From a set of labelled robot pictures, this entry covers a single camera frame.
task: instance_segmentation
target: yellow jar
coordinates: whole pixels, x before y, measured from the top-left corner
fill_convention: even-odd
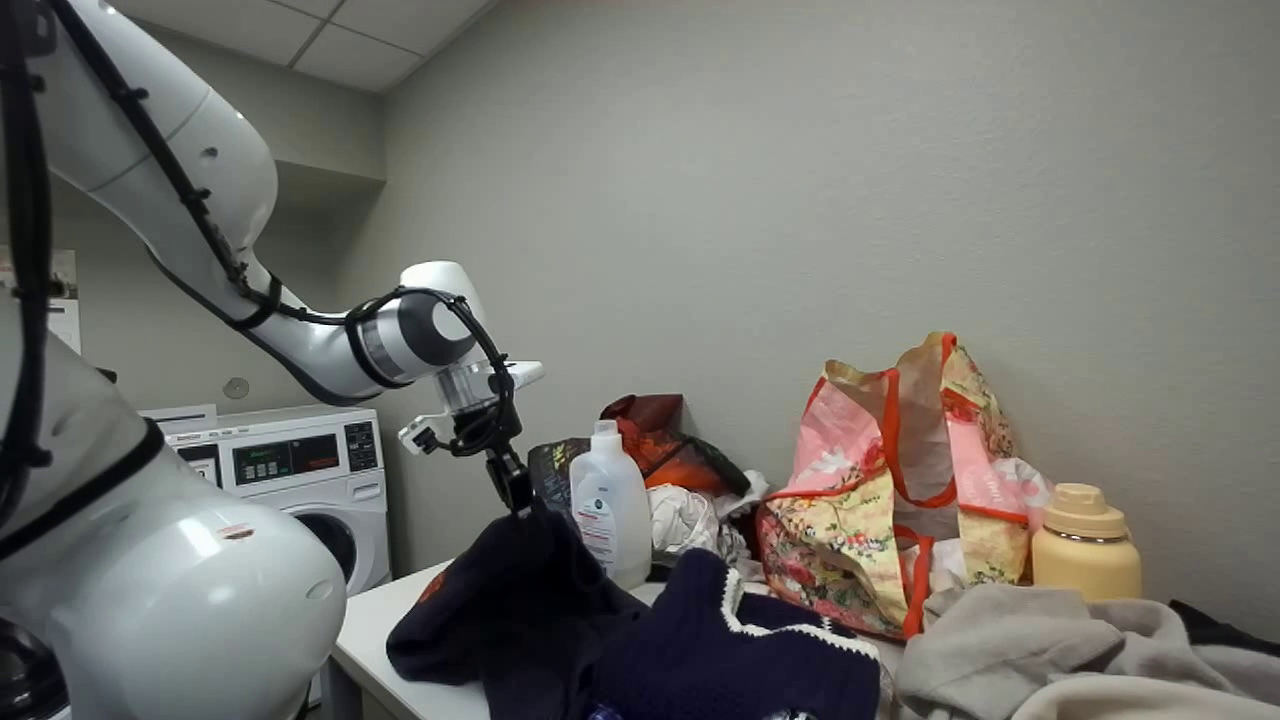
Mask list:
[[[1034,537],[1035,586],[1071,586],[1086,601],[1145,594],[1145,558],[1123,510],[1097,485],[1056,485]]]

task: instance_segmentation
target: table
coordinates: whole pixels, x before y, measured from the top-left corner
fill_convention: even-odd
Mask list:
[[[332,681],[332,720],[371,720],[371,715],[424,715],[424,720],[489,720],[482,683],[421,683],[399,681],[389,659],[389,630],[417,605],[417,594],[439,576],[449,562],[433,562],[424,573],[399,576],[371,590],[347,601],[347,621],[338,636],[338,681]],[[634,586],[645,605],[662,594],[662,582]]]

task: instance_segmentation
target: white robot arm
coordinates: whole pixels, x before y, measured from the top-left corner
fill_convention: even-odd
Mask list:
[[[511,373],[494,346],[458,264],[417,264],[352,310],[312,310],[253,253],[278,169],[229,100],[102,0],[0,0],[0,10],[10,183],[27,186],[21,165],[49,150],[56,177],[112,208],[185,290],[320,400],[437,377],[454,434],[411,424],[406,438],[486,451],[505,503],[531,501],[510,438],[521,433],[511,387],[537,369]],[[13,143],[31,115],[38,150]],[[41,204],[49,210],[49,186],[31,186],[10,208],[15,247],[41,236]],[[56,338],[27,369],[31,296],[38,282],[0,296],[0,621],[56,646],[77,720],[285,715],[342,627],[332,554],[289,517],[187,477]]]

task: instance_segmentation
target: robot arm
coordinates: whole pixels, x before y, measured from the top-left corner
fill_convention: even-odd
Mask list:
[[[521,433],[511,387],[537,363],[510,369],[494,346],[464,268],[411,264],[399,288],[360,307],[307,307],[253,253],[278,204],[261,132],[112,2],[49,0],[49,10],[38,25],[49,31],[45,52],[31,54],[49,169],[112,208],[187,296],[274,352],[312,395],[352,404],[437,377],[454,438],[439,438],[439,417],[399,438],[489,451],[502,496],[523,503],[528,491],[511,489],[523,485],[510,448]]]

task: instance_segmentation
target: laundry room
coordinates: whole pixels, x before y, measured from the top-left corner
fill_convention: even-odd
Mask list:
[[[691,573],[682,562],[685,548],[711,548],[767,601],[826,617],[826,627],[841,623],[844,636],[871,636],[870,646],[844,639],[829,646],[871,654],[879,686],[848,683],[841,704],[820,704],[811,715],[1068,707],[1056,692],[1079,692],[1076,683],[1029,686],[999,707],[962,704],[962,686],[929,692],[933,676],[918,686],[918,670],[929,667],[921,654],[948,652],[948,617],[963,617],[981,582],[1042,590],[1035,550],[1049,550],[1042,537],[1066,501],[1060,489],[1100,491],[1089,503],[1119,517],[1123,532],[1110,541],[1056,532],[1056,541],[1119,550],[1123,537],[1134,548],[1127,590],[1076,586],[1079,610],[1116,621],[1097,608],[1134,601],[1174,621],[1185,646],[1198,646],[1189,659],[1203,667],[1194,670],[1198,692],[1167,704],[1200,715],[1277,710],[1280,692],[1266,681],[1277,670],[1280,686],[1273,610],[1280,581],[1267,573],[1267,548],[1280,542],[1273,519],[1280,506],[1273,438],[1280,2],[15,0],[13,31],[26,52],[6,54],[6,69],[26,63],[38,83],[6,83],[0,288],[15,310],[0,316],[10,346],[0,400],[13,406],[31,400],[26,395],[31,290],[21,288],[31,260],[26,236],[41,236],[31,198],[41,180],[27,180],[26,165],[49,165],[49,254],[62,277],[49,326],[77,336],[68,343],[92,379],[77,379],[81,359],[62,359],[56,346],[41,387],[49,406],[77,406],[81,391],[86,406],[129,420],[112,420],[117,434],[95,434],[89,420],[56,424],[62,410],[27,410],[38,417],[27,433],[41,434],[45,420],[49,438],[15,438],[27,420],[13,410],[6,465],[31,472],[0,485],[0,582],[27,590],[0,590],[0,667],[10,659],[21,667],[21,654],[27,667],[49,664],[49,652],[27,652],[31,636],[73,646],[68,627],[27,617],[49,594],[73,594],[81,581],[27,581],[45,562],[26,550],[64,558],[73,541],[56,542],[62,525],[89,525],[86,506],[95,506],[95,496],[129,489],[126,469],[150,485],[159,461],[143,465],[139,448],[159,424],[181,472],[220,489],[229,506],[289,517],[282,528],[253,510],[207,525],[218,542],[247,548],[282,532],[282,542],[295,548],[295,525],[302,542],[324,542],[324,569],[294,562],[312,576],[289,573],[285,558],[274,573],[244,573],[282,576],[278,590],[285,576],[304,586],[294,639],[317,646],[317,667],[324,664],[317,676],[294,659],[261,659],[282,676],[302,670],[307,686],[294,686],[289,701],[264,692],[255,707],[312,710],[312,720],[745,707],[774,715],[757,704],[709,707],[703,694],[610,692],[614,667],[629,667],[621,676],[645,686],[645,667],[610,664],[605,646],[621,646],[621,636],[585,652],[605,654],[601,692],[571,694],[563,676],[543,681],[563,683],[547,692],[559,701],[556,710],[505,694],[531,681],[511,654],[502,659],[517,676],[497,667],[486,676],[468,652],[460,654],[474,664],[449,654],[444,667],[430,652],[406,659],[395,646],[410,623],[421,636],[474,623],[474,617],[444,617],[449,623],[430,617],[433,590],[454,605],[449,590],[464,586],[449,582],[449,562],[486,554],[528,506],[554,506],[554,481],[567,489],[559,510],[577,528],[563,542],[592,550],[614,576],[601,537],[592,541],[571,501],[571,456],[592,456],[592,434],[615,433],[601,448],[621,445],[642,469],[652,532],[648,582],[629,586],[614,576],[615,586],[664,608],[664,586]],[[13,139],[27,127],[26,93],[45,127],[45,154],[21,150],[38,148],[31,136]],[[820,387],[862,400],[871,434],[826,434],[837,420],[820,417]],[[926,428],[914,417],[921,406],[956,417]],[[974,445],[956,433],[963,420],[975,424]],[[56,461],[64,428],[89,433],[77,451],[102,456],[73,451],[64,469]],[[682,438],[671,451],[702,451],[721,481],[732,477],[718,481],[718,491],[732,489],[742,517],[727,517],[725,496],[702,496],[703,485],[685,485],[682,501],[655,496],[669,485],[655,481],[669,445],[645,448],[645,438],[671,434]],[[875,525],[848,517],[854,503],[871,506],[855,491],[875,477],[848,451],[871,461],[879,451],[875,469],[885,485],[893,481]],[[933,489],[921,503],[929,510],[956,503],[948,537],[926,532],[921,542],[904,506],[918,506],[914,472],[938,465],[898,451],[948,451],[943,469],[956,465],[943,472],[943,491]],[[841,469],[844,481],[807,485],[803,461]],[[969,461],[983,465],[975,477],[1004,472],[999,481],[1023,491],[983,510],[983,519],[1016,517],[983,541],[963,537],[975,525],[963,517],[975,506],[974,496],[983,496],[963,489]],[[41,472],[86,469],[110,477],[110,489],[38,485]],[[833,510],[841,541],[803,537],[811,517],[790,525],[786,510],[816,496],[841,496]],[[662,542],[678,528],[671,517],[685,532],[682,550]],[[775,537],[803,528],[803,542],[820,548],[781,548],[774,525]],[[848,548],[848,537],[875,537],[871,528],[893,542],[893,558],[875,562],[893,569],[889,601],[875,569]],[[962,554],[988,550],[962,558],[952,590],[938,581],[943,541],[956,541]],[[993,542],[1016,554],[1008,562],[1020,576],[983,576],[999,554]],[[833,569],[820,558],[829,550],[844,550],[848,590],[829,586]],[[205,590],[207,608],[231,608],[231,594],[231,582]],[[1267,659],[1225,659],[1222,644]],[[1056,667],[1054,681],[1100,670],[1103,654]],[[1145,670],[1152,667],[1123,664],[1103,676],[1141,681],[1138,694],[1166,707],[1155,694],[1167,676]],[[64,692],[49,707],[77,694],[81,676],[62,676],[73,681],[56,681]],[[21,686],[27,683],[0,676],[0,707]],[[120,686],[86,694],[129,707],[112,694]],[[759,707],[803,715],[786,701],[767,694]]]

